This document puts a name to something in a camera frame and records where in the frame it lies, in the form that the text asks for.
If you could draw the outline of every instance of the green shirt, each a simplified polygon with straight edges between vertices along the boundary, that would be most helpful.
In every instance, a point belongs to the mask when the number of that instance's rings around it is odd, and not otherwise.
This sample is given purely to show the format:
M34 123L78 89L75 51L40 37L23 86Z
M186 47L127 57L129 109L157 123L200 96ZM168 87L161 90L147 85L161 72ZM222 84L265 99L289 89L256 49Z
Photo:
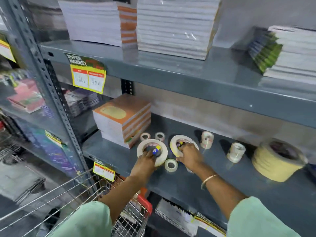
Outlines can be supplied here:
M107 205L82 205L49 237L110 237L112 221ZM242 200L232 211L227 237L300 237L272 214L258 198Z

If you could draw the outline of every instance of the stack of yellow tape rolls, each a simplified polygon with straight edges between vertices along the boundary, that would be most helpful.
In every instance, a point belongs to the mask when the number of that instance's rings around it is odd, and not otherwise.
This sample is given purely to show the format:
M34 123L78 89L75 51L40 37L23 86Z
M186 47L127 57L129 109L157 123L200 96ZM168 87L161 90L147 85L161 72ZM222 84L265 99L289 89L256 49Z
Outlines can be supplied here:
M296 147L278 139L263 141L252 158L253 166L265 177L284 182L306 164L306 157Z

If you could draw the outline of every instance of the masking tape roll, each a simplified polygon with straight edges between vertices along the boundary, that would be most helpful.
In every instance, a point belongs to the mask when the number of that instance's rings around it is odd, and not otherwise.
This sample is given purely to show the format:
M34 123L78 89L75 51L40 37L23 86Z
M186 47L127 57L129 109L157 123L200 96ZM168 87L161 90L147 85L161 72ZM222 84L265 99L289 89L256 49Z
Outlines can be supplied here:
M157 132L155 134L155 139L159 141L164 141L166 138L166 135L163 132Z
M210 149L212 147L213 140L214 140L214 135L212 132L203 131L200 145L204 149Z
M284 182L306 164L302 151L278 139L263 141L252 158L255 169L265 177Z
M232 143L226 156L232 163L238 163L244 155L245 151L246 147L244 147L240 143L234 142Z
M140 140L141 141L144 141L144 140L147 140L147 139L150 139L150 134L149 133L142 133L141 135L140 135Z
M165 169L168 172L175 172L178 168L178 162L175 159L168 159L165 162Z
M183 156L183 153L177 147L177 142L180 142L180 141L183 141L183 142L186 142L186 143L193 143L195 145L196 149L200 150L200 148L195 143L195 141L192 140L190 137L187 137L185 135L175 135L174 137L172 137L172 139L170 141L170 149L171 149L172 153L176 157L182 157Z
M142 141L137 146L137 157L140 157L143 154L146 147L157 146L157 145L161 147L161 155L156 158L155 167L161 166L167 159L168 149L166 145L159 140L147 139L147 140Z

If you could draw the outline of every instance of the gold bangle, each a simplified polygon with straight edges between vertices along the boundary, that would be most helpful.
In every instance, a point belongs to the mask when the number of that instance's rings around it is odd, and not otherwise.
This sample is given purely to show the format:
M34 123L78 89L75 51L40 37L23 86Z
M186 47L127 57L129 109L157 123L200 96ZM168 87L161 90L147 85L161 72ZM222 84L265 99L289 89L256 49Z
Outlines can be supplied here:
M208 181L209 179L213 178L213 177L216 176L216 175L212 175L212 176L206 178L205 181L203 181L203 183L201 184L201 190L204 189L204 186L205 186L205 184L207 183L207 181Z

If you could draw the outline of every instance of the person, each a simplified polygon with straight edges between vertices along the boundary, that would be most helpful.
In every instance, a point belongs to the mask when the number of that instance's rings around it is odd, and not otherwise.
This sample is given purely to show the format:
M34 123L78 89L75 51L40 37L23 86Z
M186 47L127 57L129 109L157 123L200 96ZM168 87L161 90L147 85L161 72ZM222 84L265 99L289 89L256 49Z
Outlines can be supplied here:
M180 147L182 162L199 176L228 219L227 237L299 237L272 214L258 198L248 197L222 179L204 160L194 144ZM155 170L152 152L144 152L131 174L99 201L82 205L49 237L110 237L112 225L134 194L144 187Z

